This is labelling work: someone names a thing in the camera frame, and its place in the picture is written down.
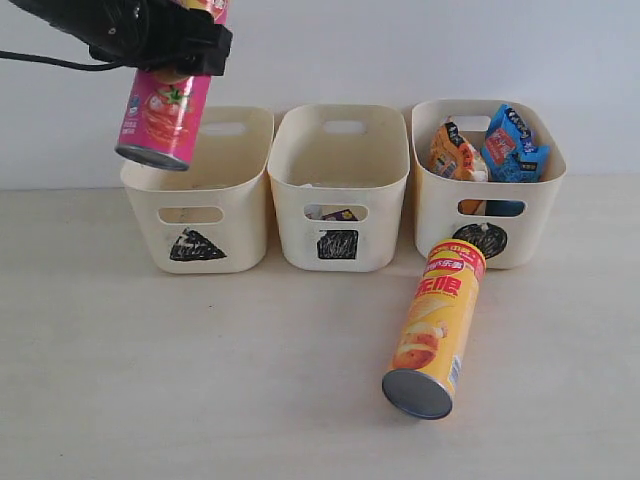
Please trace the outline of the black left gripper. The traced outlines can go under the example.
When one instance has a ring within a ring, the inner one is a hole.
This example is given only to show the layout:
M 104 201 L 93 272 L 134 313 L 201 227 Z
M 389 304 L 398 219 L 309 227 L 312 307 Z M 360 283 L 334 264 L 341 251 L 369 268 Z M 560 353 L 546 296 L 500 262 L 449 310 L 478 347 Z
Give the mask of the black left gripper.
M 221 76 L 233 34 L 205 10 L 175 1 L 127 1 L 107 37 L 105 44 L 89 46 L 93 59 L 144 71 L 172 67 L 186 76 Z

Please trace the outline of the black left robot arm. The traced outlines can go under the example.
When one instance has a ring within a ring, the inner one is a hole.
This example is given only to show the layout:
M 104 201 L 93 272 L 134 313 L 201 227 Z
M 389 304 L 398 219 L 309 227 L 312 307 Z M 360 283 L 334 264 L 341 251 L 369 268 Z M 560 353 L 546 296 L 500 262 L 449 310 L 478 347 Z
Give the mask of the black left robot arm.
M 174 67 L 186 76 L 221 76 L 233 34 L 212 14 L 175 1 L 16 1 L 23 11 L 88 46 L 94 64 L 3 51 L 1 57 L 79 71 Z

